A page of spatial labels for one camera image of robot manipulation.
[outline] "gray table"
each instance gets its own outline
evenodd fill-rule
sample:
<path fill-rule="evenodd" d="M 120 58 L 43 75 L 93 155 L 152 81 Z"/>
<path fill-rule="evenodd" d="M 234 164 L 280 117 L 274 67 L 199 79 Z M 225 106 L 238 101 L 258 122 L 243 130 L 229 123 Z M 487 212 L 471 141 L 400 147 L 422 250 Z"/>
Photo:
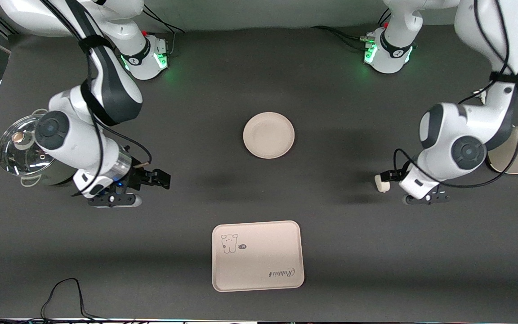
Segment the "gray table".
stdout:
<path fill-rule="evenodd" d="M 518 322 L 518 176 L 451 190 L 454 201 L 431 207 L 374 188 L 395 148 L 419 151 L 432 104 L 487 82 L 489 64 L 452 26 L 424 27 L 417 42 L 387 76 L 325 31 L 178 35 L 170 69 L 138 82 L 139 117 L 116 127 L 152 150 L 171 190 L 145 188 L 136 209 L 93 209 L 69 197 L 73 186 L 23 189 L 0 169 L 0 316 L 38 314 L 52 285 L 73 276 L 88 310 L 112 318 Z M 0 135 L 84 77 L 73 39 L 17 39 Z M 283 158 L 243 146 L 243 126 L 263 111 L 295 126 Z M 462 181 L 491 176 L 483 167 Z M 289 219 L 302 230 L 302 287 L 213 289 L 215 226 Z M 61 287 L 49 316 L 78 316 L 77 303 Z"/>

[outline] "cooking pot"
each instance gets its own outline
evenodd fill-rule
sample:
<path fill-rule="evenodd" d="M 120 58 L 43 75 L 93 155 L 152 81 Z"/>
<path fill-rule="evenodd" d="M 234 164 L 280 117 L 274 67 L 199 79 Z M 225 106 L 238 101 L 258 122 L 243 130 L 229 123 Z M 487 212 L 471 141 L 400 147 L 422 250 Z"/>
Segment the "cooking pot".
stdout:
<path fill-rule="evenodd" d="M 66 182 L 76 169 L 55 160 L 35 143 L 35 126 L 46 109 L 16 121 L 0 139 L 0 166 L 19 176 L 23 187 Z"/>

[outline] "gray wall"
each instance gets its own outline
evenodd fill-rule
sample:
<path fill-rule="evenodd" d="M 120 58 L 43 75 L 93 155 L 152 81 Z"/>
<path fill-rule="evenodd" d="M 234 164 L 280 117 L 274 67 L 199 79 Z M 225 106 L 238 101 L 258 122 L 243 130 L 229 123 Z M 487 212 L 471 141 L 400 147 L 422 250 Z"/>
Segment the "gray wall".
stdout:
<path fill-rule="evenodd" d="M 386 8 L 381 0 L 145 0 L 145 3 L 161 19 L 190 31 L 352 26 L 376 22 Z M 452 24 L 455 9 L 427 10 L 423 11 L 423 17 L 427 25 Z M 146 31 L 165 31 L 160 23 L 144 14 L 135 21 Z"/>

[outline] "beige plate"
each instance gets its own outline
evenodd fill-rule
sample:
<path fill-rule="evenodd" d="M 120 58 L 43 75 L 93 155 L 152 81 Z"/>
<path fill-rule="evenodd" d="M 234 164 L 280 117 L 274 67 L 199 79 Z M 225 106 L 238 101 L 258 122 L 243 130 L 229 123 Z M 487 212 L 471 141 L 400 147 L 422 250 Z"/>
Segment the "beige plate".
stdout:
<path fill-rule="evenodd" d="M 243 142 L 259 158 L 279 158 L 295 140 L 293 125 L 276 112 L 263 112 L 249 119 L 243 130 Z"/>
<path fill-rule="evenodd" d="M 219 225 L 212 255 L 213 287 L 222 293 L 296 288 L 305 278 L 294 221 Z"/>

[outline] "pot lid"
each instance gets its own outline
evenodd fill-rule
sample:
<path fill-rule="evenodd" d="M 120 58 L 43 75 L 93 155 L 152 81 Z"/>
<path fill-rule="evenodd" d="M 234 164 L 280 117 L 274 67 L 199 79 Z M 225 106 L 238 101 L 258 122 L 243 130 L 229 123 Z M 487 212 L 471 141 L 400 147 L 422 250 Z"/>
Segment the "pot lid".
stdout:
<path fill-rule="evenodd" d="M 54 158 L 35 143 L 35 126 L 42 114 L 16 121 L 0 139 L 0 166 L 16 176 L 33 175 L 47 168 Z"/>

